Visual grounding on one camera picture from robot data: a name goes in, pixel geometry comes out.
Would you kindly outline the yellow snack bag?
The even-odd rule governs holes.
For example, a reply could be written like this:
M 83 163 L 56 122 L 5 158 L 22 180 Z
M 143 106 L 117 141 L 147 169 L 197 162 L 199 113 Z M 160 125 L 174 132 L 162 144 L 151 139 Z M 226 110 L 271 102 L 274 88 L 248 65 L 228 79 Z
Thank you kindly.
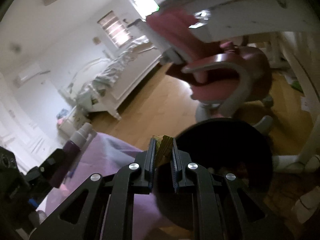
M 156 140 L 155 166 L 159 167 L 170 161 L 174 139 L 167 135 L 154 135 L 152 138 Z

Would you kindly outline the black trash bin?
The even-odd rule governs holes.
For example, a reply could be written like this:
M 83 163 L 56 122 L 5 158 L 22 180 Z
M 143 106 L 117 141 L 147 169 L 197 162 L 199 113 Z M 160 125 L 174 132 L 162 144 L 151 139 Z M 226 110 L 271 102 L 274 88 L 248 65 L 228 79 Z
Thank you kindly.
M 257 219 L 267 222 L 270 209 L 264 204 L 273 176 L 271 137 L 250 124 L 231 118 L 217 118 L 199 122 L 176 136 L 177 148 L 187 152 L 191 160 L 213 170 L 215 179 L 230 172 L 243 184 L 243 205 L 253 223 Z M 169 165 L 158 168 L 155 195 L 160 212 L 174 224 L 190 230 L 191 199 L 175 193 Z

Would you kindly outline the white wardrobe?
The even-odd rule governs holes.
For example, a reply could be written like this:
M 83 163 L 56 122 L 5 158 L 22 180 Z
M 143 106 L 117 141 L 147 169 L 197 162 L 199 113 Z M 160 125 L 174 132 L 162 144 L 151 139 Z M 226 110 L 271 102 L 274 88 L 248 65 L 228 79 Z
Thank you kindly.
M 24 112 L 3 75 L 0 88 L 1 146 L 14 153 L 19 170 L 27 173 L 62 146 L 50 139 Z

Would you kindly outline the purple round table cloth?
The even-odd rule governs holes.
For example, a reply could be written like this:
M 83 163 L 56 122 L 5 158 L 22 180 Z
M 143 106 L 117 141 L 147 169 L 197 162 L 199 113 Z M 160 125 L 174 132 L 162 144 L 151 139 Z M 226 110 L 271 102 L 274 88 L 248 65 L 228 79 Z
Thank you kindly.
M 61 189 L 52 189 L 47 196 L 44 213 L 50 215 L 90 175 L 108 176 L 134 162 L 142 150 L 111 135 L 98 133 L 83 153 L 77 168 Z M 136 194 L 133 208 L 133 239 L 144 239 L 156 228 L 172 226 L 161 214 L 154 194 Z

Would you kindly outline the purple bottle white cap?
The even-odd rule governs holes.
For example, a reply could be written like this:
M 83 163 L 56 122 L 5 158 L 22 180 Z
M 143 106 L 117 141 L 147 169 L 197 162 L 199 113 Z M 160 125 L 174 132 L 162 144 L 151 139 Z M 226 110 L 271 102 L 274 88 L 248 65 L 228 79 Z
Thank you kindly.
M 59 188 L 65 176 L 74 169 L 75 163 L 81 159 L 83 152 L 89 146 L 97 133 L 89 123 L 84 123 L 80 129 L 75 131 L 66 142 L 62 151 L 65 156 L 62 164 L 59 164 L 57 171 L 50 180 L 52 187 Z

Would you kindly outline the white nightstand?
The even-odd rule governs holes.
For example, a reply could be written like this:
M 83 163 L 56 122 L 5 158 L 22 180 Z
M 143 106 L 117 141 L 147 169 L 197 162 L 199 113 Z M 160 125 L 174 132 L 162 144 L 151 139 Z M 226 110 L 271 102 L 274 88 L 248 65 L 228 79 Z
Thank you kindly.
M 62 118 L 61 124 L 58 124 L 58 129 L 68 137 L 71 137 L 86 122 L 90 123 L 90 120 L 75 106 L 70 113 Z

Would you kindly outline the floral bed quilt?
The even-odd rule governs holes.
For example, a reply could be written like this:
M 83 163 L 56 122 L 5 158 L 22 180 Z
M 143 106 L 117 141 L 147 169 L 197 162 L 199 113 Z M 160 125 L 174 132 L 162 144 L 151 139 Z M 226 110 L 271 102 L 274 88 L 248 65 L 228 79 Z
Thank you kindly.
M 146 36 L 141 36 L 135 39 L 118 58 L 113 60 L 101 57 L 88 63 L 75 74 L 70 83 L 72 97 L 80 97 L 89 91 L 100 97 L 105 96 L 106 91 L 113 88 L 130 62 L 137 59 L 139 54 L 154 48 Z

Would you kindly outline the white air conditioner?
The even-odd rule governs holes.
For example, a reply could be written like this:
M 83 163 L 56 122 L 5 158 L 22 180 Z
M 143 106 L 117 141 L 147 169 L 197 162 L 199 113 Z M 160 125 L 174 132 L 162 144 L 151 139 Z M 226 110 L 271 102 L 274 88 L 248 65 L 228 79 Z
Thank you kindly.
M 26 68 L 24 68 L 22 71 L 20 71 L 15 78 L 14 84 L 16 87 L 21 87 L 26 82 L 28 82 L 30 79 L 37 75 L 43 75 L 50 73 L 50 70 L 43 70 L 38 62 L 34 62 L 30 65 L 28 65 Z

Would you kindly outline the pink grey desk chair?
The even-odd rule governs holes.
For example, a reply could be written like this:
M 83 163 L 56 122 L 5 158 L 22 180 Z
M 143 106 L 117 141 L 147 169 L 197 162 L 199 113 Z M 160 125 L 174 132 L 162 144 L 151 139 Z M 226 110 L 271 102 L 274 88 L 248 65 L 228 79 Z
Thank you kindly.
M 209 36 L 209 10 L 193 15 L 183 9 L 156 11 L 131 23 L 162 52 L 171 67 L 166 74 L 187 82 L 191 98 L 198 101 L 196 122 L 231 118 L 247 102 L 274 104 L 270 95 L 271 67 L 258 48 L 231 41 L 204 42 L 195 34 Z

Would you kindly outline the striped window blind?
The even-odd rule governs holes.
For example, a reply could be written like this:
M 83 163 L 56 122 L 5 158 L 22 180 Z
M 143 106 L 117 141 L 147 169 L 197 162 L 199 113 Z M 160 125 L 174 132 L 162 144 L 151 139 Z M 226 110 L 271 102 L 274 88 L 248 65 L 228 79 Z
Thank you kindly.
M 99 19 L 97 24 L 117 48 L 121 48 L 132 40 L 129 30 L 112 10 Z

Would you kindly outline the white bed frame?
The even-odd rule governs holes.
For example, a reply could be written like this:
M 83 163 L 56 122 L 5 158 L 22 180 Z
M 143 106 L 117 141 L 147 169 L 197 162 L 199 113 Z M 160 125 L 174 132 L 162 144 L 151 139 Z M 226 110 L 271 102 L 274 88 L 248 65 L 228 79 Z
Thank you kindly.
M 108 112 L 120 120 L 118 107 L 160 58 L 159 50 L 143 35 L 116 59 L 100 57 L 83 66 L 60 94 L 86 113 Z

